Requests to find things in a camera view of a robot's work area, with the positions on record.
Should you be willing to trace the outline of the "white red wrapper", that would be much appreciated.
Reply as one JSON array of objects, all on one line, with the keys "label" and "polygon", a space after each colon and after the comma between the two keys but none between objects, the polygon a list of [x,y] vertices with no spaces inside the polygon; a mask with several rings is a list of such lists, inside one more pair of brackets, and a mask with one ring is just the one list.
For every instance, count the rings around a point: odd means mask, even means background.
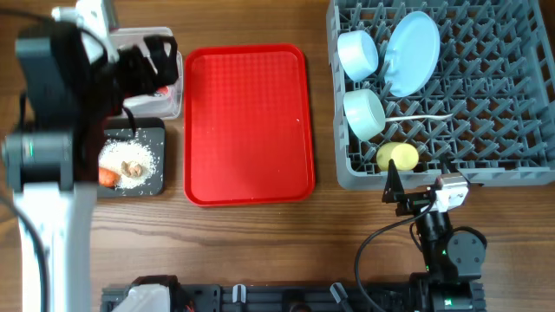
[{"label": "white red wrapper", "polygon": [[170,87],[161,87],[153,94],[156,97],[168,96],[170,94]]}]

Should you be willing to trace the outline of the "yellow plastic cup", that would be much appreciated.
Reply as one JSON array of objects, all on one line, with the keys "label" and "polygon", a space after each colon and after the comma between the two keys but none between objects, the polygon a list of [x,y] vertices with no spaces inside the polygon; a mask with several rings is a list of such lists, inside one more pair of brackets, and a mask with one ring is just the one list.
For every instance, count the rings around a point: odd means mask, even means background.
[{"label": "yellow plastic cup", "polygon": [[395,162],[398,171],[410,171],[419,162],[419,153],[409,143],[389,142],[378,149],[376,163],[381,171],[389,169],[389,161]]}]

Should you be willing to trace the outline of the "light green bowl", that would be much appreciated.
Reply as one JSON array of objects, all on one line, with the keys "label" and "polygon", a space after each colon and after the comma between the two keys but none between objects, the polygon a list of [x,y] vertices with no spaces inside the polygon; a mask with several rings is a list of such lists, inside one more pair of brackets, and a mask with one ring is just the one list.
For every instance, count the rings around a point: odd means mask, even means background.
[{"label": "light green bowl", "polygon": [[370,140],[385,128],[382,104],[370,89],[346,92],[343,109],[352,132],[359,140]]}]

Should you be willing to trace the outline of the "white plastic spoon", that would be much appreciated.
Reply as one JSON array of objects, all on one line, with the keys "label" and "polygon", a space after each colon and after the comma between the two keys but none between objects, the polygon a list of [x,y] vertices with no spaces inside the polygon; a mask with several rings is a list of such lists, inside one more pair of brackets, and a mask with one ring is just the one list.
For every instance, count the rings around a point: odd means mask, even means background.
[{"label": "white plastic spoon", "polygon": [[411,116],[401,116],[401,117],[388,117],[385,119],[385,122],[402,122],[405,120],[448,120],[453,116],[454,116],[453,114],[444,114],[444,115],[424,114],[424,115],[411,115]]}]

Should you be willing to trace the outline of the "brown food scrap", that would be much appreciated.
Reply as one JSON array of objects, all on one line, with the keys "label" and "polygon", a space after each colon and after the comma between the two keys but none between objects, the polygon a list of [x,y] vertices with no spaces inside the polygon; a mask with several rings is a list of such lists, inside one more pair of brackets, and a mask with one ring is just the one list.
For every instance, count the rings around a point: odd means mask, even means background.
[{"label": "brown food scrap", "polygon": [[135,161],[122,161],[121,162],[121,173],[129,178],[139,178],[142,176],[143,169],[142,166]]}]

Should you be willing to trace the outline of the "orange carrot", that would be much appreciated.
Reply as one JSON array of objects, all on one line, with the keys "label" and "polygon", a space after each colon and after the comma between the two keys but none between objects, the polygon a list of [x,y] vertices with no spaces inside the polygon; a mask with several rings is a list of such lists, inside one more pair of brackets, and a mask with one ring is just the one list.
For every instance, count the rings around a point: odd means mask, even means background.
[{"label": "orange carrot", "polygon": [[107,188],[114,188],[117,186],[120,179],[121,179],[121,176],[117,172],[111,171],[103,167],[99,168],[99,177],[98,177],[99,185]]}]

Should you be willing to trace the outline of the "light blue bowl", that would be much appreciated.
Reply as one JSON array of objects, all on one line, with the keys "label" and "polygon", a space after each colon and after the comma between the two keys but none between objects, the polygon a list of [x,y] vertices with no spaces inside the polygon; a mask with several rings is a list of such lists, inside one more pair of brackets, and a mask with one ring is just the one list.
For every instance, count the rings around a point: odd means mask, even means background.
[{"label": "light blue bowl", "polygon": [[345,74],[352,81],[362,81],[378,68],[375,42],[364,30],[341,34],[337,39],[337,52]]}]

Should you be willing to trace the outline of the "large light blue plate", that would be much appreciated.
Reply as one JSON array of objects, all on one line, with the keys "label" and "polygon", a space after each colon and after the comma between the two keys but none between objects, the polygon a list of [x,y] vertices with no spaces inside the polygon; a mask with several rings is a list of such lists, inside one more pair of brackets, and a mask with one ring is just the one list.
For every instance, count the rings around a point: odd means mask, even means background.
[{"label": "large light blue plate", "polygon": [[389,63],[384,81],[395,97],[407,97],[424,87],[437,65],[440,34],[436,22],[426,13],[407,14],[396,26],[384,56]]}]

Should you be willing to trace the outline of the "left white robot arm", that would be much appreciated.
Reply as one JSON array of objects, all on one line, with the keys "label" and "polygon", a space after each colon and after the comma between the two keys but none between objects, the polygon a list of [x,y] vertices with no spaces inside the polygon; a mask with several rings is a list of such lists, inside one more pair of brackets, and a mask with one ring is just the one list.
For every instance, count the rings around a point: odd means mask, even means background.
[{"label": "left white robot arm", "polygon": [[26,81],[20,119],[2,144],[5,206],[22,245],[22,307],[87,311],[91,304],[90,231],[98,157],[106,121],[127,113],[126,98],[152,94],[179,78],[173,36],[149,35],[121,49],[109,1],[79,1],[36,16],[15,42]]}]

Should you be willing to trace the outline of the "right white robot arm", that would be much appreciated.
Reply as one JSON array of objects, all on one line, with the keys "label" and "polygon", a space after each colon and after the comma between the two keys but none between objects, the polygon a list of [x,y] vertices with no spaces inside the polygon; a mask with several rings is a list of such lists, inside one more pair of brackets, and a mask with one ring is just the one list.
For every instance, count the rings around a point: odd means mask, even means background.
[{"label": "right white robot arm", "polygon": [[396,203],[395,214],[414,216],[411,237],[420,244],[427,266],[413,273],[404,294],[406,311],[484,311],[485,291],[477,281],[486,258],[485,236],[469,226],[454,227],[448,212],[465,202],[469,182],[448,162],[441,175],[423,192],[406,193],[395,162],[388,162],[388,177],[382,196]]}]

